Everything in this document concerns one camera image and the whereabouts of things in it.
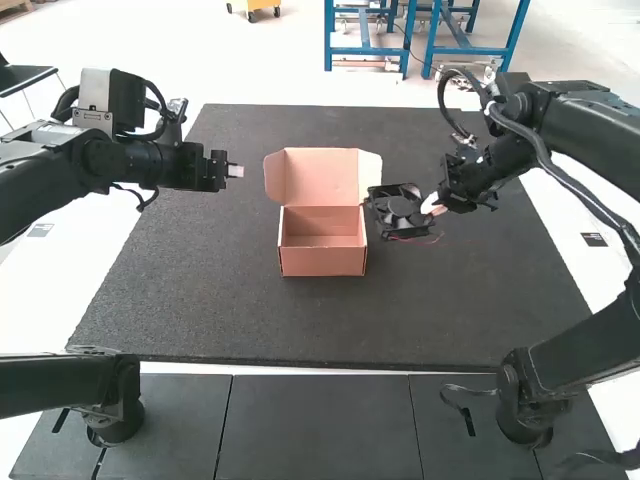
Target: black floor panel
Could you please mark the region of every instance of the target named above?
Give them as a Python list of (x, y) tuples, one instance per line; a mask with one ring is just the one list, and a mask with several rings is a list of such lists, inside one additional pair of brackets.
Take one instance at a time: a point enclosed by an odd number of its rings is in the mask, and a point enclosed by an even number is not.
[(218, 480), (421, 478), (406, 376), (235, 377)]
[(498, 428), (496, 397), (446, 392), (469, 409), (467, 421), (440, 399), (446, 383), (493, 389), (494, 375), (413, 375), (410, 380), (425, 479), (540, 480), (533, 453), (509, 442)]
[[(45, 413), (11, 474), (24, 480), (548, 480), (567, 455), (612, 450), (588, 396), (556, 424), (548, 447), (508, 442), (496, 397), (446, 395), (441, 385), (494, 387), (493, 375), (143, 375), (147, 418), (103, 450), (71, 412)], [(100, 468), (98, 458), (104, 454)], [(589, 467), (569, 480), (625, 480)]]

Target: chair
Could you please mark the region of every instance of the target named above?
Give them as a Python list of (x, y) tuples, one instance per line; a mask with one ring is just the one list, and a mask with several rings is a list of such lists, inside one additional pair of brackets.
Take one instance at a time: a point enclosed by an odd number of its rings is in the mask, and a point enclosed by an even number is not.
[[(25, 89), (52, 75), (58, 77), (58, 81), (62, 85), (62, 88), (66, 90), (62, 79), (58, 75), (58, 69), (56, 67), (12, 65), (0, 52), (0, 98), (7, 98), (14, 93), (22, 92), (34, 120), (35, 115), (33, 114), (33, 109), (31, 108)], [(13, 125), (11, 125), (2, 110), (0, 110), (0, 115), (2, 115), (4, 121), (7, 122), (7, 125), (13, 129)]]

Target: blue metal frame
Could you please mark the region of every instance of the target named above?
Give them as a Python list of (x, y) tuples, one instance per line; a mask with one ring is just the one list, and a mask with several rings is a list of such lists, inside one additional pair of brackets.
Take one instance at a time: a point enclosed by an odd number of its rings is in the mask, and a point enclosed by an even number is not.
[[(409, 50), (413, 27), (416, 18), (417, 0), (409, 0), (405, 37), (402, 48), (376, 48), (371, 46), (369, 38), (369, 22), (367, 15), (377, 13), (387, 17), (387, 32), (393, 32), (393, 25), (398, 13), (398, 0), (390, 0), (387, 8), (387, 0), (380, 0), (380, 8), (365, 7), (336, 7), (334, 0), (324, 2), (324, 69), (330, 72), (333, 65), (333, 55), (379, 55), (385, 57), (400, 57), (400, 71), (403, 78), (407, 76), (409, 66)], [(334, 48), (331, 46), (331, 33), (335, 31), (335, 17), (337, 13), (357, 13), (360, 23), (361, 47)]]
[[(505, 47), (474, 47), (469, 39), (467, 33), (473, 32), (475, 26), (476, 17), (478, 15), (478, 8), (480, 7), (480, 0), (473, 0), (471, 7), (455, 7), (453, 5), (454, 0), (447, 0), (447, 4), (443, 5), (443, 0), (434, 0), (430, 6), (418, 6), (419, 11), (431, 12), (431, 22), (429, 24), (429, 35), (427, 37), (427, 50), (425, 52), (424, 66), (422, 68), (422, 77), (429, 78), (431, 76), (433, 56), (438, 54), (454, 54), (454, 55), (492, 55), (502, 57), (502, 65), (500, 71), (505, 72), (509, 69), (511, 59), (513, 58), (513, 52), (524, 24), (524, 19), (529, 9), (531, 0), (520, 0), (518, 9), (516, 10), (513, 24), (511, 25), (511, 31), (509, 32), (509, 38)], [(465, 12), (469, 14), (469, 21), (467, 22), (467, 28), (463, 32), (451, 14), (454, 12)], [(458, 44), (457, 47), (444, 47), (437, 46), (436, 30), (438, 23), (442, 15), (442, 19), (451, 30), (453, 38)]]

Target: sticker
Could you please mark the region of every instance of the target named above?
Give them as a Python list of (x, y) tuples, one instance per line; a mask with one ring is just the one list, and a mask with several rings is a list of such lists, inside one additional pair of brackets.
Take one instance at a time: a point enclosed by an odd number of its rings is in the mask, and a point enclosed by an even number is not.
[(580, 235), (582, 235), (582, 238), (584, 238), (584, 241), (587, 242), (587, 245), (589, 245), (590, 247), (608, 247), (609, 246), (607, 245), (607, 242), (605, 241), (605, 239), (602, 238), (602, 235), (600, 235), (597, 232), (581, 233)]
[(46, 237), (52, 228), (53, 223), (36, 223), (27, 234), (27, 237)]

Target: metal rack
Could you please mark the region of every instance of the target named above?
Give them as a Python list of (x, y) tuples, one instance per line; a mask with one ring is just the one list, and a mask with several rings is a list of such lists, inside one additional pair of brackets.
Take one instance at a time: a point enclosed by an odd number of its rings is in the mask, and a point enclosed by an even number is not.
[[(369, 16), (377, 15), (378, 22), (386, 19), (387, 32), (392, 33), (394, 22), (397, 18), (398, 0), (390, 0), (387, 7), (387, 0), (380, 0), (380, 6), (373, 8), (369, 2), (363, 3), (340, 3), (336, 6), (336, 0), (325, 0), (325, 28), (324, 28), (324, 69), (331, 71), (333, 66), (364, 66), (364, 67), (384, 67), (388, 62), (387, 57), (399, 58), (399, 70), (403, 78), (407, 76), (409, 65), (409, 55), (411, 38), (413, 36), (416, 12), (431, 12), (429, 21), (429, 32), (427, 35), (427, 49), (425, 52), (422, 77), (431, 76), (434, 55), (483, 55), (492, 57), (490, 65), (495, 65), (500, 71), (507, 71), (511, 64), (511, 59), (522, 30), (522, 25), (529, 9), (531, 0), (519, 0), (513, 24), (504, 47), (478, 47), (474, 46), (468, 38), (468, 34), (473, 32), (473, 28), (480, 8), (480, 0), (472, 0), (470, 6), (456, 6), (455, 0), (433, 0), (431, 5), (418, 5), (417, 0), (408, 0), (406, 7), (406, 25), (402, 48), (372, 47), (369, 36)], [(351, 13), (358, 15), (360, 24), (360, 47), (332, 47), (331, 33), (335, 31), (336, 14)], [(454, 13), (467, 14), (468, 19), (464, 30), (461, 23), (454, 17)], [(440, 21), (449, 27), (457, 46), (436, 45), (436, 32)], [(382, 61), (363, 60), (334, 60), (334, 55), (356, 55), (356, 56), (380, 56)]]
[[(470, 7), (455, 7), (453, 0), (447, 0), (446, 5), (443, 4), (443, 0), (434, 0), (432, 5), (419, 5), (418, 11), (431, 12), (431, 20), (429, 24), (429, 34), (427, 38), (427, 50), (425, 52), (424, 65), (422, 67), (422, 78), (429, 78), (431, 76), (433, 56), (434, 55), (488, 55), (497, 57), (501, 60), (500, 71), (506, 72), (511, 64), (511, 58), (515, 51), (524, 19), (529, 9), (529, 3), (531, 0), (520, 0), (518, 8), (516, 10), (513, 24), (511, 25), (511, 31), (507, 38), (507, 43), (504, 47), (476, 47), (471, 44), (467, 38), (467, 34), (473, 32), (476, 17), (478, 15), (478, 8), (480, 7), (480, 0), (473, 0)], [(468, 13), (469, 20), (467, 22), (465, 31), (458, 22), (452, 17), (452, 13)], [(411, 14), (411, 5), (408, 6), (408, 15)], [(457, 47), (439, 46), (436, 45), (436, 31), (440, 21), (440, 17), (447, 24), (453, 38), (458, 44)]]
[[(369, 15), (375, 14), (378, 19), (386, 18), (387, 32), (393, 32), (393, 24), (396, 20), (398, 12), (398, 0), (391, 0), (387, 7), (387, 0), (381, 0), (380, 7), (371, 8), (370, 6), (362, 6), (362, 4), (345, 4), (340, 3), (338, 6), (335, 0), (325, 0), (324, 2), (324, 69), (329, 72), (333, 66), (364, 66), (364, 67), (385, 67), (384, 61), (363, 60), (337, 60), (333, 59), (334, 55), (356, 55), (356, 56), (380, 56), (380, 57), (398, 57), (399, 70), (402, 72), (403, 78), (407, 76), (407, 68), (409, 66), (409, 49), (411, 47), (411, 37), (413, 35), (413, 26), (415, 22), (415, 14), (417, 0), (409, 0), (409, 7), (406, 21), (406, 35), (403, 40), (402, 48), (389, 47), (373, 47), (371, 46), (371, 38), (369, 36)], [(360, 47), (332, 47), (331, 33), (335, 31), (336, 14), (339, 13), (357, 13), (360, 24)]]

